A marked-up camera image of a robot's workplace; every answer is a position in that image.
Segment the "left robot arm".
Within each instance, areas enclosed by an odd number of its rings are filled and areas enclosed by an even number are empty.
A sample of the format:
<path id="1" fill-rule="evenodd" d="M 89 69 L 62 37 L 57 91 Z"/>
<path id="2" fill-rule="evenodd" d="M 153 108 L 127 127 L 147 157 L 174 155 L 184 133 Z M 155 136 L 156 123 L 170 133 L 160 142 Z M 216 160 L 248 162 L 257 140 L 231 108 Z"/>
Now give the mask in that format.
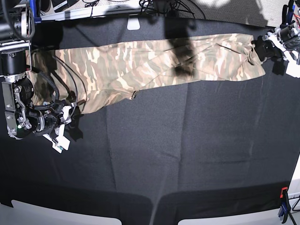
<path id="1" fill-rule="evenodd" d="M 283 7 L 281 25 L 263 36 L 287 61 L 286 74 L 295 78 L 300 77 L 300 13 L 295 12 L 299 6 L 298 0 L 290 0 Z"/>

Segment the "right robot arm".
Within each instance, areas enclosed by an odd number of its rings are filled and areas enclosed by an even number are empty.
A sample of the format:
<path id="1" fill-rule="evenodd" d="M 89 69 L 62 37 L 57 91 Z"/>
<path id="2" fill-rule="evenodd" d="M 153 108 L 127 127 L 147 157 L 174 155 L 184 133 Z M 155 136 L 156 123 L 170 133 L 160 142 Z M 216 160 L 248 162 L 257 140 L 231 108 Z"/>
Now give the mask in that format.
<path id="1" fill-rule="evenodd" d="M 60 99 L 55 82 L 32 65 L 31 40 L 38 21 L 35 1 L 2 0 L 0 2 L 0 75 L 5 104 L 8 135 L 21 140 L 31 133 L 43 136 L 59 153 L 68 150 L 70 141 L 64 136 L 65 126 L 72 121 L 77 100 Z M 36 72 L 53 89 L 50 101 L 35 105 L 37 90 L 28 78 Z"/>

